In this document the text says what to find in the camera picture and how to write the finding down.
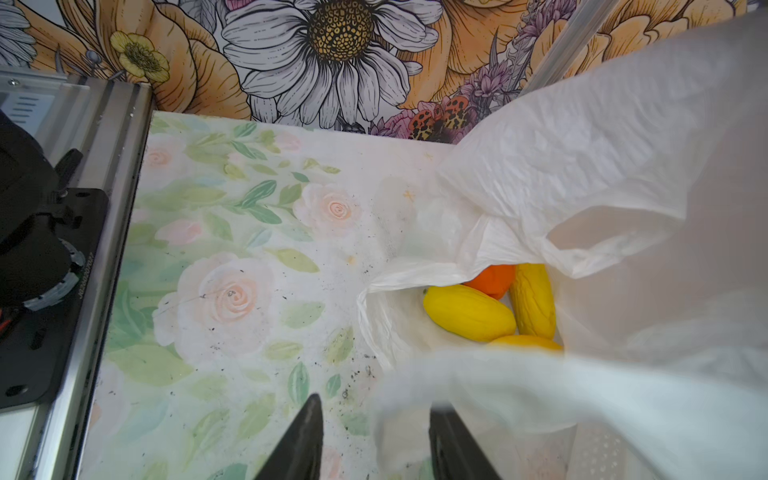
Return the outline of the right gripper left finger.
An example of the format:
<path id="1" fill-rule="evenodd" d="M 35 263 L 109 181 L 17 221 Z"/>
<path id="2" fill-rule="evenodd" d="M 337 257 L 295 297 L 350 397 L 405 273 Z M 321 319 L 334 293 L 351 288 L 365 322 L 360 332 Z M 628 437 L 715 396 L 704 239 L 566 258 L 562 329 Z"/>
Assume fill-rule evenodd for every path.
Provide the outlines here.
<path id="1" fill-rule="evenodd" d="M 324 420 L 321 398 L 311 394 L 267 458 L 255 480 L 318 480 Z"/>

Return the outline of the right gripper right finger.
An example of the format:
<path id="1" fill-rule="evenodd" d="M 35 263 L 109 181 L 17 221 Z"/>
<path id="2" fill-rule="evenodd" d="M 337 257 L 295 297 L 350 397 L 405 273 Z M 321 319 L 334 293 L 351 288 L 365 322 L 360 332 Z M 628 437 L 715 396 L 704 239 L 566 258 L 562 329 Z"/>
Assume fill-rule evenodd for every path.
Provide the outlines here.
<path id="1" fill-rule="evenodd" d="M 435 479 L 501 479 L 455 409 L 430 409 L 429 439 Z"/>

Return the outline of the yellow toy banana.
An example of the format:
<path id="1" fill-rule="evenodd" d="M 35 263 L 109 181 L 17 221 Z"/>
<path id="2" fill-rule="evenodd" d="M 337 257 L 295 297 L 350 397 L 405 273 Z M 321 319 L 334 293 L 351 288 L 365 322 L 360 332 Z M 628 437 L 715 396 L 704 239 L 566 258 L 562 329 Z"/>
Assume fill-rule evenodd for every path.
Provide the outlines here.
<path id="1" fill-rule="evenodd" d="M 427 288 L 423 307 L 436 325 L 475 342 L 488 343 L 517 330 L 510 308 L 465 285 Z"/>

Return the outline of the yellow ridged toy starfruit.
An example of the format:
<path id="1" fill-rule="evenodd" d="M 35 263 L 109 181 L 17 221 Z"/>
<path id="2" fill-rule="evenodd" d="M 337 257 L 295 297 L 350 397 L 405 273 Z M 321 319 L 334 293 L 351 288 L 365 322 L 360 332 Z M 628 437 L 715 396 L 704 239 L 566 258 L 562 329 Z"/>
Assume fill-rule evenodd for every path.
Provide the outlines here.
<path id="1" fill-rule="evenodd" d="M 556 307 L 546 267 L 531 263 L 517 265 L 509 294 L 518 332 L 553 340 L 557 329 Z"/>

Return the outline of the orange toy fruit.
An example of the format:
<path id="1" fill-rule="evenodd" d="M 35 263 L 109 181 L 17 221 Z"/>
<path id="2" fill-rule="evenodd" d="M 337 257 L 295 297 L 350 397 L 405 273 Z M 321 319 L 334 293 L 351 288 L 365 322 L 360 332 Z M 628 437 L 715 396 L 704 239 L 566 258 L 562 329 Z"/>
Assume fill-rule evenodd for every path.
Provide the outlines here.
<path id="1" fill-rule="evenodd" d="M 514 283 L 515 276 L 515 265 L 492 265 L 464 285 L 501 300 Z"/>

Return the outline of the white plastic bag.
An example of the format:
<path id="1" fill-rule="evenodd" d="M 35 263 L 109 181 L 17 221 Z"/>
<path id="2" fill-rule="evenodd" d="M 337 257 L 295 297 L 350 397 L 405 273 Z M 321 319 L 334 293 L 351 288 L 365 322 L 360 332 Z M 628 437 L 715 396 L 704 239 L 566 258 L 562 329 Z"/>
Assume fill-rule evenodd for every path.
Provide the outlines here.
<path id="1" fill-rule="evenodd" d="M 426 315 L 494 264 L 550 274 L 563 353 L 494 349 Z M 522 96 L 438 163 L 400 253 L 358 299 L 385 370 L 383 470 L 454 406 L 505 476 L 575 428 L 571 474 L 767 475 L 767 13 L 697 27 Z"/>

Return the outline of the yellow toy fruit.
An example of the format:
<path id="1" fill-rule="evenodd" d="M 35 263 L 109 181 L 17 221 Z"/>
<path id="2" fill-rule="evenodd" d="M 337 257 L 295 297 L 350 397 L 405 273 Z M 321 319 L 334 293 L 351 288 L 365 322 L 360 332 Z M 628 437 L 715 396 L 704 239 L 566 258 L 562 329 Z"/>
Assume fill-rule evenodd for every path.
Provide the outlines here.
<path id="1" fill-rule="evenodd" d="M 488 343 L 489 347 L 535 348 L 562 352 L 563 347 L 555 341 L 532 335 L 510 335 L 500 337 Z"/>

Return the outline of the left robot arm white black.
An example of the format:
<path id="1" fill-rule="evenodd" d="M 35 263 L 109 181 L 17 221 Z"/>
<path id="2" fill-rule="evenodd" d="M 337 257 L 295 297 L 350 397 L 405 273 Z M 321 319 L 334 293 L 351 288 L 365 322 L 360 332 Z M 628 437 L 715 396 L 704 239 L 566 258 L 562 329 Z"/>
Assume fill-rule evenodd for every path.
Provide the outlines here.
<path id="1" fill-rule="evenodd" d="M 56 233 L 70 225 L 63 204 L 83 154 L 69 150 L 52 165 L 35 138 L 1 115 L 1 307 L 38 311 L 77 285 L 83 254 Z"/>

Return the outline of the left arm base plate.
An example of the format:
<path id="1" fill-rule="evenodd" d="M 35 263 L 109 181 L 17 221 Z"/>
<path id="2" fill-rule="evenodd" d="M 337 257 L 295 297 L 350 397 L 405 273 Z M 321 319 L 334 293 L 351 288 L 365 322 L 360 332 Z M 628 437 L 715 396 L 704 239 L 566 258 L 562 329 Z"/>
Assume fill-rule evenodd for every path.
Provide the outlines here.
<path id="1" fill-rule="evenodd" d="M 21 278 L 43 275 L 42 294 L 1 315 L 1 408 L 52 401 L 61 386 L 78 326 L 83 298 L 109 209 L 99 189 L 73 188 L 54 209 L 30 227 L 38 247 L 20 246 L 26 260 L 1 271 L 1 299 L 18 300 L 11 291 Z"/>

